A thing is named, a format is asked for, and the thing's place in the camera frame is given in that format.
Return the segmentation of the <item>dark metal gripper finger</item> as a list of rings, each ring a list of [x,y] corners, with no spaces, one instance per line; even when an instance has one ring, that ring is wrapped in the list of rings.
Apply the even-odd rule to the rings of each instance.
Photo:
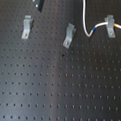
[[[39,12],[42,11],[42,7],[43,7],[44,2],[45,2],[45,0],[33,0],[34,5],[38,9]]]

